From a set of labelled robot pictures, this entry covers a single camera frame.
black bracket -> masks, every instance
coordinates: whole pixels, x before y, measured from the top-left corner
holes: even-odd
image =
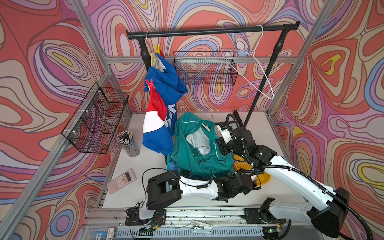
[[[245,219],[247,224],[265,224],[266,222],[262,220],[262,217],[259,213],[259,208],[246,208],[244,209],[244,215],[240,215],[241,218]],[[274,219],[271,222],[272,224],[283,225],[286,223],[285,219]]]
[[[152,218],[145,219],[145,220],[140,220],[139,211],[140,211],[140,209],[138,209],[138,208],[127,209],[127,211],[126,211],[127,217],[125,218],[125,225],[126,226],[140,226],[140,225],[145,225],[145,224],[149,223],[150,221],[158,221],[159,218],[156,217],[156,215],[161,217],[162,225],[164,225],[166,223],[167,211],[165,209],[155,211]]]

black wire basket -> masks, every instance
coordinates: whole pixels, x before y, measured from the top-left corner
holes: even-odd
[[[234,55],[232,51],[173,52],[177,75],[187,85],[234,86],[237,78]]]
[[[66,138],[79,152],[106,154],[128,97],[120,90],[99,87]]]

black metal pole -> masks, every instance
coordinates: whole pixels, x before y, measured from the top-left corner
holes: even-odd
[[[284,30],[297,30],[300,22],[263,26],[264,31],[284,31]],[[176,30],[176,31],[137,31],[130,33],[127,31],[129,40],[140,38],[161,38],[167,36],[190,36],[190,35],[207,35],[207,34],[221,34],[221,33],[248,33],[262,31],[260,26],[242,26],[235,28],[211,28],[211,29],[193,29],[193,30]]]
[[[145,43],[145,38],[138,38],[140,49],[141,49],[141,58],[143,59],[146,70],[151,67],[151,57],[147,49],[147,44]]]
[[[279,39],[277,40],[277,42],[276,42],[276,44],[275,44],[275,47],[273,48],[273,52],[272,52],[271,58],[270,58],[270,60],[269,60],[269,64],[268,64],[268,66],[267,66],[267,68],[266,68],[266,70],[265,70],[265,75],[266,75],[267,77],[269,76],[269,73],[270,73],[271,70],[272,70],[273,64],[275,63],[275,61],[276,61],[276,59],[277,59],[277,57],[278,57],[280,51],[281,51],[282,48],[283,48],[284,39],[285,39],[285,37],[287,36],[287,33],[288,33],[289,31],[290,31],[290,30],[285,29],[285,30],[283,30],[283,31],[281,32],[280,37],[279,37]],[[261,81],[261,83],[260,83],[260,85],[259,85],[259,87],[258,87],[260,91],[263,90],[263,87],[264,87],[265,82],[266,82],[266,77],[263,76],[263,79],[262,79],[262,81]],[[246,119],[245,119],[245,121],[244,121],[244,125],[243,125],[243,127],[246,127],[246,126],[247,126],[248,121],[249,121],[249,119],[251,118],[251,114],[252,114],[253,110],[255,109],[255,106],[256,106],[256,103],[257,103],[257,100],[259,99],[259,97],[260,97],[260,92],[257,91],[257,92],[256,92],[256,95],[255,95],[255,98],[254,98],[253,101],[252,101],[251,108],[249,109],[248,114],[247,114],[247,117],[246,117]]]

pen holder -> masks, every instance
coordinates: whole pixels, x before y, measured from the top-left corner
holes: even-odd
[[[127,151],[129,157],[136,157],[140,153],[140,148],[135,143],[135,139],[133,139],[133,137],[132,137],[131,143],[129,143],[127,145],[123,145],[123,147]]]

clothespin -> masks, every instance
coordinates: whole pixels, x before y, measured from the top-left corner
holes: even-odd
[[[148,85],[148,89],[151,90],[151,88],[155,89],[155,85],[153,84],[153,80],[149,82],[148,79],[145,79],[145,83]]]
[[[157,48],[156,48],[156,45],[153,44],[153,47],[154,47],[154,49],[155,49],[155,53],[160,54],[160,46],[158,45]]]
[[[162,56],[163,58],[165,58],[165,55],[164,53],[160,50],[160,46],[158,45],[157,48],[156,48],[156,45],[154,44],[153,47],[155,48],[155,53],[158,53],[160,54],[160,56]]]

